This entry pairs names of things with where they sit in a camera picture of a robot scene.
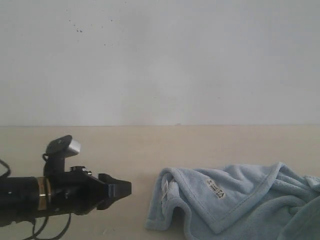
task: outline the white tag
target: white tag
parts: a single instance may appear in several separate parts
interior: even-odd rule
[[[226,193],[221,188],[219,188],[212,179],[208,179],[205,182],[218,199],[223,199],[226,196]]]
[[[168,193],[168,180],[165,180],[165,183],[162,187],[162,197],[161,197],[161,201],[165,198],[165,196]]]

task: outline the white wall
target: white wall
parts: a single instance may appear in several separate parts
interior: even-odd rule
[[[2,0],[0,125],[320,124],[319,9]]]

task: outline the light blue towel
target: light blue towel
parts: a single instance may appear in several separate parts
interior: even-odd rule
[[[281,162],[165,168],[145,227],[166,230],[180,207],[188,240],[320,240],[319,196],[320,178],[300,177]]]

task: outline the beige table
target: beige table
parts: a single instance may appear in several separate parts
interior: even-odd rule
[[[215,168],[284,162],[301,175],[320,176],[320,126],[0,127],[0,158],[12,176],[41,176],[49,141],[71,134],[82,144],[70,166],[132,182],[132,195],[108,210],[74,216],[63,239],[184,239],[182,224],[165,232],[144,229],[153,185],[164,167]],[[66,216],[49,220],[41,237],[54,237]],[[30,223],[0,228],[1,239],[31,234]]]

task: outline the care tag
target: care tag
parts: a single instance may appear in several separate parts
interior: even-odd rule
[[[162,187],[162,197],[161,197],[161,201],[165,198],[165,196],[168,193],[168,180],[165,180],[165,183]]]
[[[205,182],[218,199],[223,199],[226,196],[226,193],[221,188],[219,188],[212,179],[208,179]]]

